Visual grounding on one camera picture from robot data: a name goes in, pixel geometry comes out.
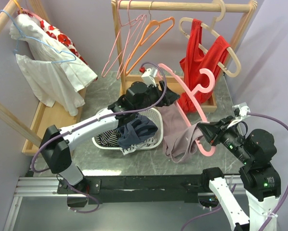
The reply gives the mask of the white perforated plastic basket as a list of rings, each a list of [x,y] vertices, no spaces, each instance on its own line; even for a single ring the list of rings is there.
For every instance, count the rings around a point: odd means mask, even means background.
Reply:
[[[162,140],[163,140],[164,132],[163,132],[162,116],[161,116],[160,112],[157,109],[155,109],[155,108],[151,108],[149,110],[142,111],[142,112],[140,112],[140,114],[143,115],[143,116],[146,116],[148,119],[153,121],[155,123],[155,125],[157,126],[157,128],[158,128],[157,132],[155,133],[155,135],[153,137],[153,138],[155,138],[157,140],[157,142],[154,145],[154,147],[151,148],[151,149],[154,149],[154,148],[158,147],[161,144]],[[111,151],[120,151],[120,147],[102,147],[102,146],[98,145],[96,140],[95,140],[95,137],[92,138],[92,142],[99,149],[111,150]]]

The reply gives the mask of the pink plastic hanger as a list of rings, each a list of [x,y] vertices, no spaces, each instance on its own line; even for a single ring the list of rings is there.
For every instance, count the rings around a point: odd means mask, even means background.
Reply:
[[[215,78],[214,78],[214,74],[207,68],[201,68],[199,70],[200,74],[204,74],[208,77],[209,79],[209,85],[207,87],[203,87],[201,84],[197,84],[193,90],[190,90],[186,84],[184,83],[184,81],[176,74],[173,73],[173,71],[167,67],[165,64],[158,64],[158,67],[166,70],[172,77],[174,77],[174,79],[180,84],[180,86],[184,89],[185,93],[187,93],[187,96],[190,98],[190,100],[192,101],[193,105],[195,106],[197,112],[200,115],[200,118],[202,119],[203,122],[208,123],[208,120],[205,116],[205,113],[203,111],[203,109],[200,106],[200,103],[196,100],[195,95],[198,92],[201,93],[210,93],[212,92],[212,90],[214,89],[215,86]],[[179,104],[177,102],[174,103],[174,105],[177,107],[179,113],[181,114],[182,118],[184,119],[186,125],[188,127],[191,126],[190,121],[188,120],[186,114],[184,113],[183,109],[179,106]],[[200,144],[199,140],[196,140],[196,144],[197,147],[199,148],[199,151],[204,155],[204,156],[212,156],[215,152],[215,147],[213,146],[209,151],[206,151],[204,149],[204,147]]]

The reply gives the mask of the mauve tank top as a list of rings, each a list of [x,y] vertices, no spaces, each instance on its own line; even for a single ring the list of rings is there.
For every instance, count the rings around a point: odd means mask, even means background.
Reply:
[[[176,105],[159,107],[163,120],[163,153],[173,162],[186,161],[197,151],[196,140],[203,136],[196,124],[187,126]]]

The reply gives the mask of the navy blue tank top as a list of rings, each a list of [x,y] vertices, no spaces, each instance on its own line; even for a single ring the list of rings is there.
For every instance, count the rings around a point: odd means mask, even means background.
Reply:
[[[145,140],[153,137],[158,127],[148,117],[137,114],[135,119],[118,128],[121,134],[118,139],[119,147],[129,148],[131,145],[143,143]]]

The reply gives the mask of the black striped tank top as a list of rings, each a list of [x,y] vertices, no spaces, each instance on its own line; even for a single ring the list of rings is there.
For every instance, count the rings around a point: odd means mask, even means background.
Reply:
[[[98,145],[102,147],[119,147],[118,140],[121,134],[118,130],[109,130],[95,137]]]

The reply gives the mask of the orange plastic hanger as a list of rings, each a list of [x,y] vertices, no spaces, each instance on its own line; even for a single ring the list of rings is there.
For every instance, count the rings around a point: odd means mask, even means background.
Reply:
[[[167,22],[171,22],[170,26],[140,55],[140,57],[131,65],[130,68],[128,68],[131,60],[133,59],[134,55],[138,51],[138,49],[143,46],[145,43],[149,41],[149,39],[160,29],[160,27],[163,24],[166,24]],[[150,22],[145,27],[142,36],[129,55],[129,57],[126,60],[123,73],[125,76],[127,76],[131,70],[141,61],[141,59],[174,27],[175,25],[175,18],[173,16],[165,18],[163,20],[150,20]]]

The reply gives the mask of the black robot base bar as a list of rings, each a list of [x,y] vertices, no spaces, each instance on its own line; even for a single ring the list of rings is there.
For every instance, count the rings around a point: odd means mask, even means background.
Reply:
[[[195,175],[86,176],[75,188],[99,203],[172,202],[197,203],[199,193],[211,193],[209,181],[224,174],[218,167]]]

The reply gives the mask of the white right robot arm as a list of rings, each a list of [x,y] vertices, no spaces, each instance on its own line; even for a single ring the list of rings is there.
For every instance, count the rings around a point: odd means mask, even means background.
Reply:
[[[281,195],[281,178],[271,164],[277,149],[268,131],[254,129],[244,137],[239,134],[237,124],[234,117],[228,116],[218,122],[199,123],[197,127],[211,146],[222,144],[243,163],[239,174],[249,202],[249,215],[241,209],[219,168],[204,169],[201,186],[217,196],[231,230],[258,231]]]

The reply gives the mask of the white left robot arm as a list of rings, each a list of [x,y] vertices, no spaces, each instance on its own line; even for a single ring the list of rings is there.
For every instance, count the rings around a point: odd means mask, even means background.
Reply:
[[[39,153],[53,174],[61,175],[74,193],[81,193],[86,188],[86,181],[81,170],[72,162],[70,154],[78,144],[129,123],[140,111],[154,106],[170,106],[178,99],[179,94],[169,89],[164,81],[156,86],[134,82],[117,101],[95,116],[69,127],[48,127]]]

